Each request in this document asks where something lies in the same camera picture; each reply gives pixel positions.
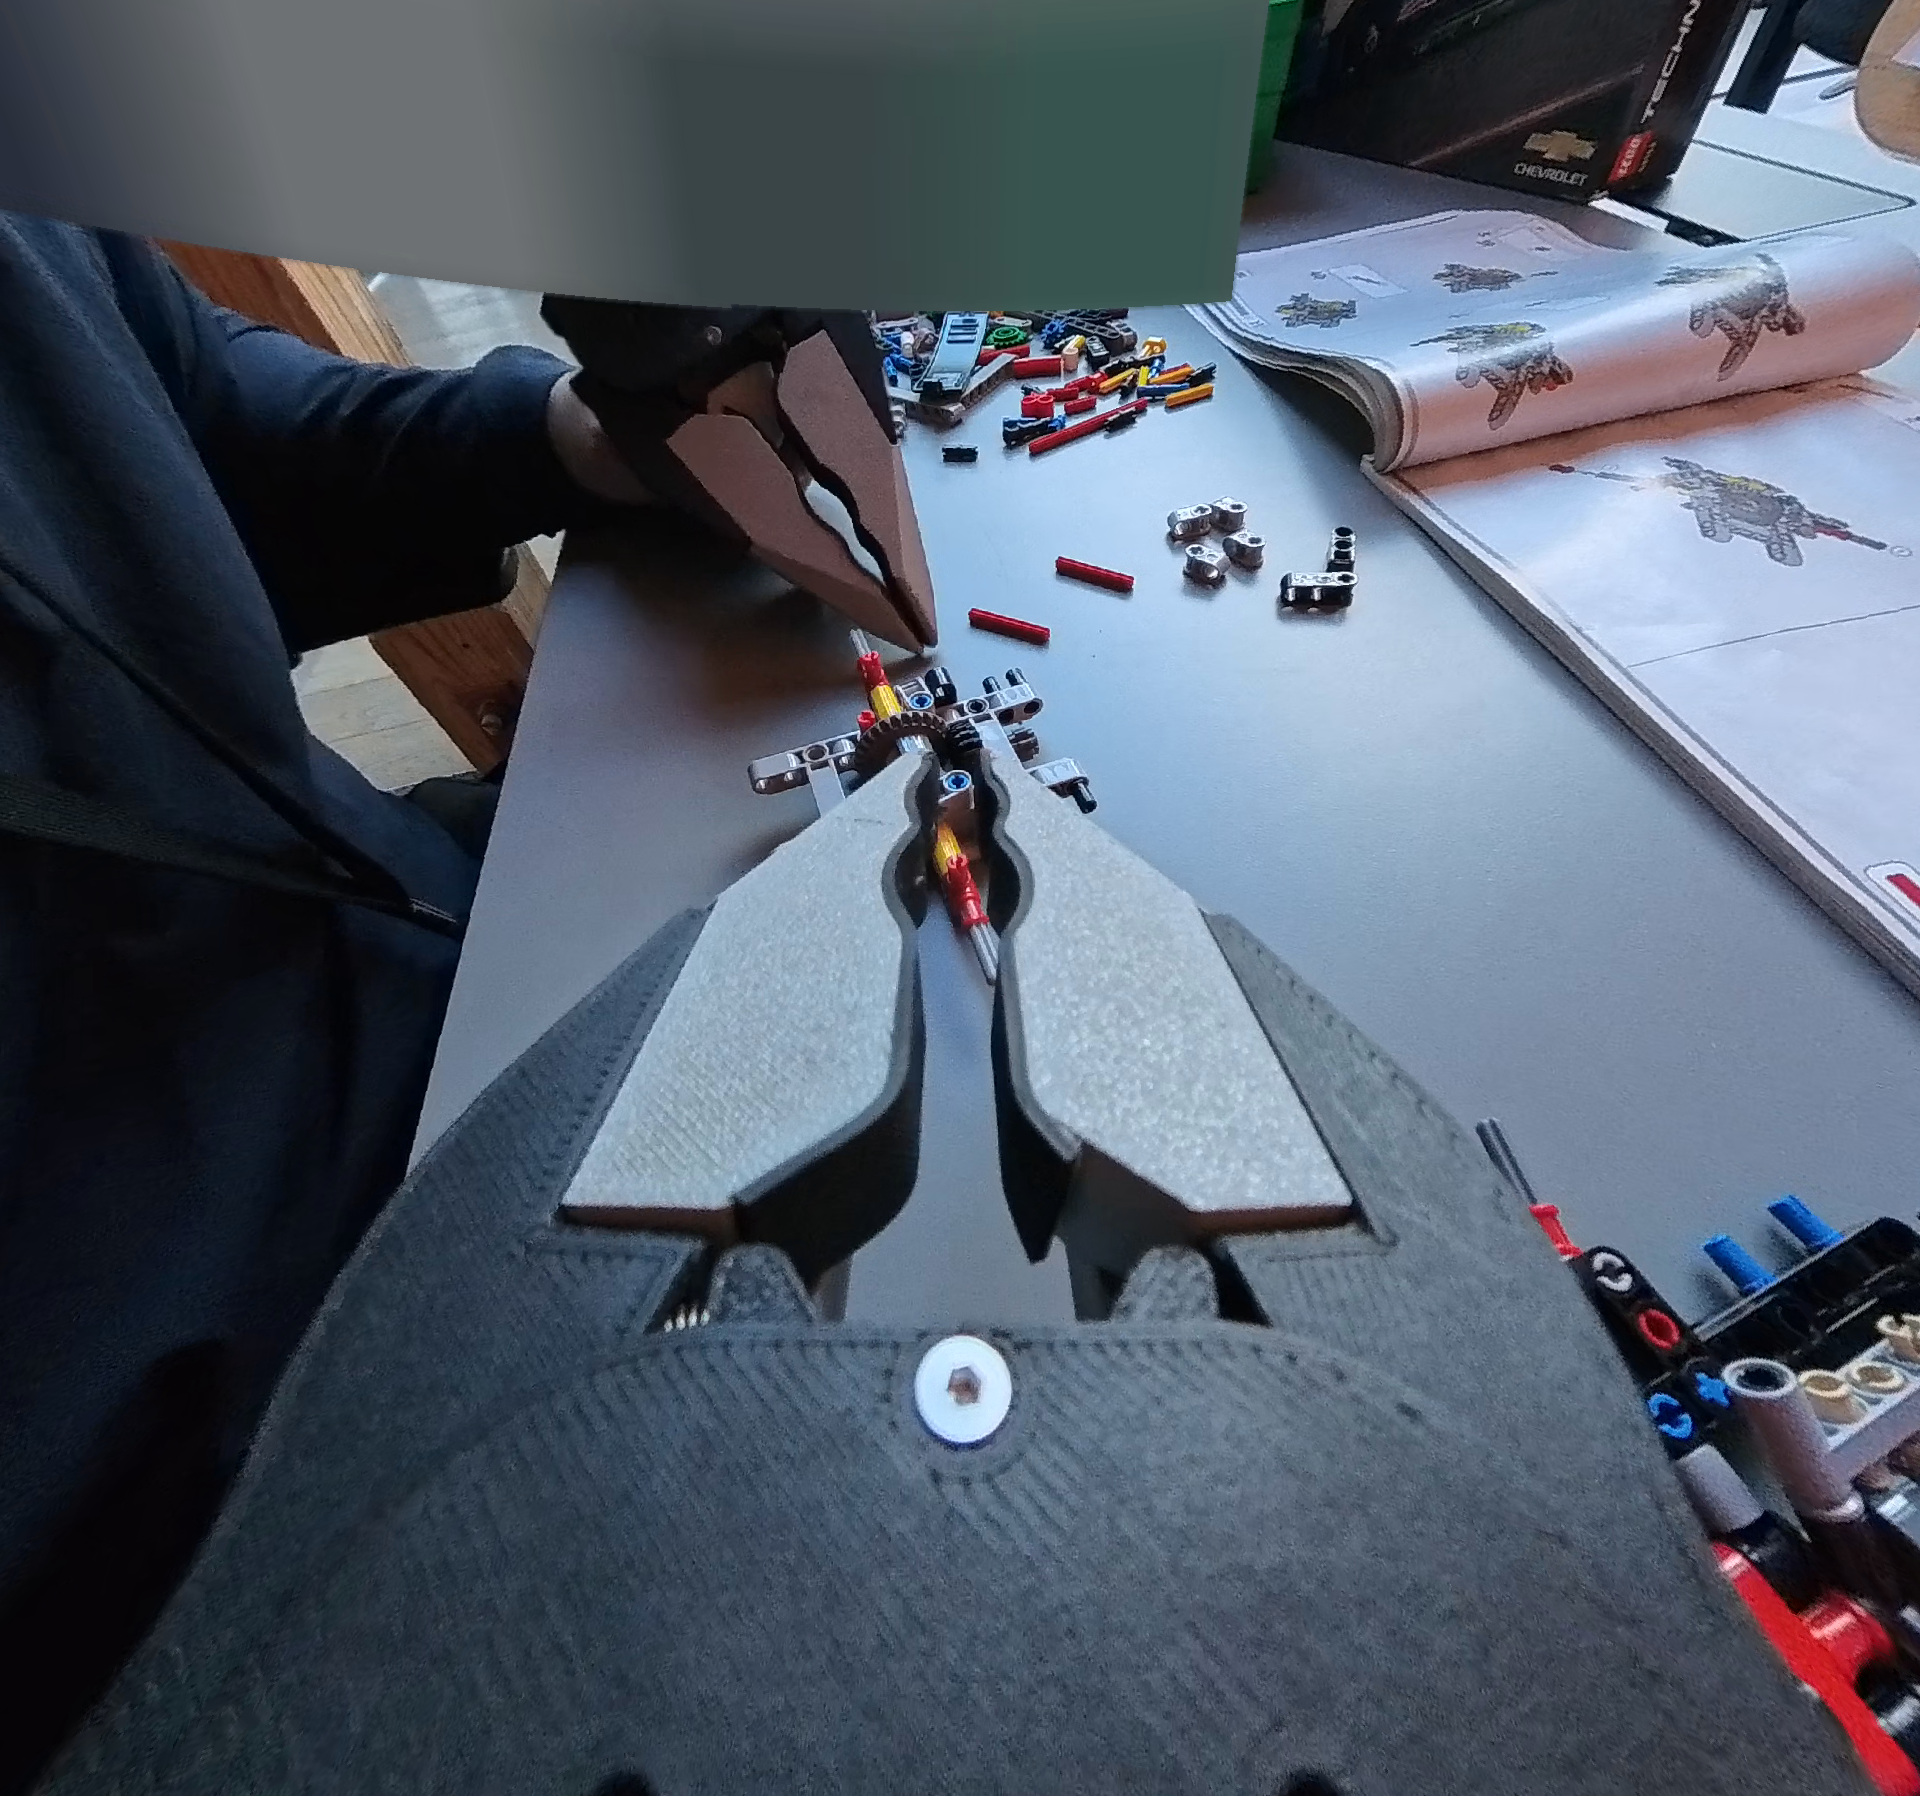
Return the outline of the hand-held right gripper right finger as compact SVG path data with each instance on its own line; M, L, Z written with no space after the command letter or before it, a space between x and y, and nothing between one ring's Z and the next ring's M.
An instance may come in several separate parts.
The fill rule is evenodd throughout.
M1020 1242L1078 1265L1335 1227L1350 1186L1203 906L1008 752L979 758L992 1065Z

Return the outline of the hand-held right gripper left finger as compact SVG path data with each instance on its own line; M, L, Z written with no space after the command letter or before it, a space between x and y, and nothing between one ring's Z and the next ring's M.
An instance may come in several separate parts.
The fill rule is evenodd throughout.
M560 1198L567 1222L841 1265L918 1171L927 752L773 848L697 926Z

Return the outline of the toy set box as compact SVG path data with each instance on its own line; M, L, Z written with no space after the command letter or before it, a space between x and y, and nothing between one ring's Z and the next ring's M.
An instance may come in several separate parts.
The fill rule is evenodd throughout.
M1551 199L1669 178L1754 0L1307 0L1278 133Z

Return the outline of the heap of toy bricks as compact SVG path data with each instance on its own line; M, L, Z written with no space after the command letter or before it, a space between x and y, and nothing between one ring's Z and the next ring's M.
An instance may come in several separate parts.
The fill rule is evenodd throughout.
M899 428L976 445L954 435L985 412L1006 449L1032 454L1207 402L1220 368L1181 358L1117 305L877 315L873 329Z

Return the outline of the small toy brick model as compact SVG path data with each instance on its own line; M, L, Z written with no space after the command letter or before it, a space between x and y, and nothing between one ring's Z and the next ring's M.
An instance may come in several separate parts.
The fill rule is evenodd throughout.
M849 631L858 679L868 703L857 725L813 741L769 752L748 765L756 796L808 790L824 814L905 758L934 759L931 811L924 833L927 878L947 903L954 929L969 940L989 984L999 978L999 929L991 917L991 865L980 836L980 778L992 746L1053 794L1092 814L1092 778L1071 755L1044 758L1034 718L1044 699L1012 665L986 678L974 694L932 664L890 673L878 644L867 631Z

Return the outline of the black angled toy beam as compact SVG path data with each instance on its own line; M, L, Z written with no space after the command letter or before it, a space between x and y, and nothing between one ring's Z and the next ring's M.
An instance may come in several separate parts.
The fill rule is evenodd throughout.
M1278 583L1283 613L1335 613L1353 605L1358 587L1358 537L1347 523L1333 528L1324 568L1288 569Z

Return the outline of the person's left hand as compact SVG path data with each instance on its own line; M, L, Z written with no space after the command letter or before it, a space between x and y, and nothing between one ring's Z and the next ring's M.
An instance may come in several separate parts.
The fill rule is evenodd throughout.
M623 460L597 412L580 395L578 368L564 369L547 394L547 439L568 480L590 498L646 508L661 498Z

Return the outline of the large black red brick model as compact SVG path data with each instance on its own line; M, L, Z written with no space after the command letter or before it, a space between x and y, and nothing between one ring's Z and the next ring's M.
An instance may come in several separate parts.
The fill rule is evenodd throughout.
M1497 1120L1477 1138L1616 1345L1723 1578L1881 1791L1919 1790L1919 1231L1766 1213L1795 1255L1703 1244L1733 1300L1693 1323L1619 1246L1580 1246Z

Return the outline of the person's left forearm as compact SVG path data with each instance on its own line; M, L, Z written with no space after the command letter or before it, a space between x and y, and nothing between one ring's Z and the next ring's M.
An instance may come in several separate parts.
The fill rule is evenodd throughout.
M491 605L513 548L595 513L551 439L555 358L373 365L194 311L182 417L293 654Z

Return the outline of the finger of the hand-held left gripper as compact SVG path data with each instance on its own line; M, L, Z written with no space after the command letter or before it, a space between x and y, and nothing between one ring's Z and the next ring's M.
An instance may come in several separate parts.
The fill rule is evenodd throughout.
M893 640L932 650L942 633L939 597L890 402L885 392L873 402L850 347L824 324L788 350L778 375L780 420L878 565L905 630Z
M805 498L791 463L746 416L690 416L668 449L782 578L889 641L905 633L880 582Z

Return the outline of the instruction booklet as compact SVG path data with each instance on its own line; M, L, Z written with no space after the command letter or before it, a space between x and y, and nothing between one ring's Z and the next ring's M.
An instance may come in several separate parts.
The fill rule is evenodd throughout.
M1600 245L1454 210L1246 251L1195 313L1366 417L1365 469L1906 987L1916 254Z

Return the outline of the green plastic bin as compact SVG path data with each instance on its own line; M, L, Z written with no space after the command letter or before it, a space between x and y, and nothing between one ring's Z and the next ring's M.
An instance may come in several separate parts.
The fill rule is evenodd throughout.
M1269 175L1308 3L1311 0L1266 0L1254 122L1246 153L1246 195L1256 194Z

